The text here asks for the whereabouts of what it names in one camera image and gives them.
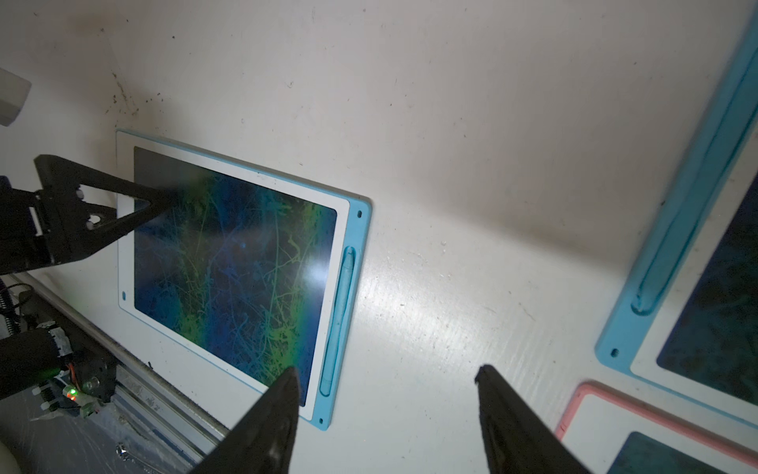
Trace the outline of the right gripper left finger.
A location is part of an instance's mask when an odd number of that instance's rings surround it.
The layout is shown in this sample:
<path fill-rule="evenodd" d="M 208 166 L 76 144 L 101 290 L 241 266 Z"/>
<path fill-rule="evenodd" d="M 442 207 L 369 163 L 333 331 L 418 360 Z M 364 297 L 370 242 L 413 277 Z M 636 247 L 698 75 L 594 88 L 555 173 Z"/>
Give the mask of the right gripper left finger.
<path fill-rule="evenodd" d="M 288 367 L 191 472 L 287 473 L 299 420 L 299 399 L 296 369 Z"/>

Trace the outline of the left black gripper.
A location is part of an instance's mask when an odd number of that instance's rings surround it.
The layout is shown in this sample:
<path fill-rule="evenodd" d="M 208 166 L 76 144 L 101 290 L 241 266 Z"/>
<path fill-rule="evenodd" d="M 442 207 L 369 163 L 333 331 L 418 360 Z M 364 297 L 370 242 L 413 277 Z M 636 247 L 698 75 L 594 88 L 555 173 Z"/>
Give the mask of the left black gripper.
<path fill-rule="evenodd" d="M 86 259 L 118 241 L 172 205 L 174 192 L 155 190 L 74 161 L 40 155 L 34 160 L 41 190 L 14 189 L 1 177 L 1 274 L 27 272 Z M 89 203 L 85 187 L 144 201 L 119 215 Z"/>

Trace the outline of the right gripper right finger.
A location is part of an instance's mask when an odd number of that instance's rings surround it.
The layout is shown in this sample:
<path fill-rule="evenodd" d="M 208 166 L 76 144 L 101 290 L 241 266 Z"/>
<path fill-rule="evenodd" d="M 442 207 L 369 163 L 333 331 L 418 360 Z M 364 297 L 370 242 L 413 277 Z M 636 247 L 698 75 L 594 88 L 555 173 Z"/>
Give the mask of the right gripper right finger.
<path fill-rule="evenodd" d="M 588 472 L 495 367 L 480 367 L 475 383 L 489 472 Z"/>

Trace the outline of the pink writing tablet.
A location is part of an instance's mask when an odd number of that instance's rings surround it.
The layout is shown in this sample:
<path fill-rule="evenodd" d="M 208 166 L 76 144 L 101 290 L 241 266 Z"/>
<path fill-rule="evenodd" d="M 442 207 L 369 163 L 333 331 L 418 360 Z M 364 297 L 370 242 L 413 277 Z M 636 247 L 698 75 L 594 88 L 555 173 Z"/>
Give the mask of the pink writing tablet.
<path fill-rule="evenodd" d="M 580 385 L 556 438 L 592 473 L 755 473 L 757 453 L 596 383 Z"/>

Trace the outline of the blue writing tablet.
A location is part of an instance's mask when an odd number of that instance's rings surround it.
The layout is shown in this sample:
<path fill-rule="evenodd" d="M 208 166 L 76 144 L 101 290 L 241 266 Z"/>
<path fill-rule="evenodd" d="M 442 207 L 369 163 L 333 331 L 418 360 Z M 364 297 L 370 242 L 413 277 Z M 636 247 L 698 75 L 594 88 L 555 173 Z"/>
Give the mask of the blue writing tablet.
<path fill-rule="evenodd" d="M 126 179 L 174 192 L 171 209 L 118 241 L 118 303 L 256 391 L 293 367 L 300 416 L 331 425 L 372 203 L 187 144 L 121 130 Z M 355 271 L 329 397 L 320 381 L 341 260 Z"/>
<path fill-rule="evenodd" d="M 750 67 L 757 69 L 755 23 L 749 24 L 704 120 L 722 85 Z M 659 305 L 651 315 L 637 316 L 630 303 L 644 248 L 596 344 L 598 361 L 755 428 L 757 114 Z"/>

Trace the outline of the blue stylus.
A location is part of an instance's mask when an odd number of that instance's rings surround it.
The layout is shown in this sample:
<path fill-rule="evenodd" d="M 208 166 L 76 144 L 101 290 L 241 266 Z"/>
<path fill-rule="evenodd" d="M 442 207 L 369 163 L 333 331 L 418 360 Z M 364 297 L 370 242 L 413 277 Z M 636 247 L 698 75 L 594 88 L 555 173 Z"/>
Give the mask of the blue stylus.
<path fill-rule="evenodd" d="M 649 316 L 659 305 L 685 248 L 757 114 L 757 69 L 724 83 L 688 150 L 641 254 L 630 309 Z"/>
<path fill-rule="evenodd" d="M 341 260 L 340 278 L 338 281 L 335 305 L 332 314 L 332 324 L 319 386 L 321 395 L 325 397 L 331 395 L 334 384 L 337 355 L 341 338 L 341 326 L 343 325 L 343 318 L 345 318 L 345 312 L 347 311 L 347 300 L 349 299 L 349 292 L 351 291 L 351 282 L 353 281 L 354 271 L 355 249 L 353 247 L 347 247 L 345 248 L 345 251 L 343 251 L 343 260 Z"/>

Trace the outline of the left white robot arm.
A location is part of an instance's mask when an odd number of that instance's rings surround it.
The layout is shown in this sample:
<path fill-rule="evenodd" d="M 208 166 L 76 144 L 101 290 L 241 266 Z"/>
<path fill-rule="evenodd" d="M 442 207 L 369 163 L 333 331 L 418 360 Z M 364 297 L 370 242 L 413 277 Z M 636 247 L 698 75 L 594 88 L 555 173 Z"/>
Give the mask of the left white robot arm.
<path fill-rule="evenodd" d="M 177 196 L 106 174 L 74 161 L 40 155 L 35 166 L 41 181 L 36 192 L 18 190 L 1 179 L 1 272 L 19 274 L 87 259 L 140 225 L 165 213 Z M 107 205 L 88 203 L 83 187 L 124 195 L 145 205 L 119 216 Z M 55 377 L 76 371 L 74 336 L 52 325 L 19 333 L 19 309 L 8 284 L 1 286 L 1 315 L 12 330 L 1 341 L 1 395 L 7 398 Z"/>

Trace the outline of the aluminium front rail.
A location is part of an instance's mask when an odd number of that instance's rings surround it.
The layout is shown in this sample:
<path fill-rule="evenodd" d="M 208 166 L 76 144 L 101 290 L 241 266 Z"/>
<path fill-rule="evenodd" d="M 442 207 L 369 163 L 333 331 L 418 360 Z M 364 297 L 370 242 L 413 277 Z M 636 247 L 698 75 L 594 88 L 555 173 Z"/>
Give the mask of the aluminium front rail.
<path fill-rule="evenodd" d="M 26 273 L 10 280 L 30 284 L 65 320 L 116 358 L 111 411 L 122 458 L 149 472 L 186 473 L 223 441 L 229 432 L 225 426 L 38 280 Z"/>

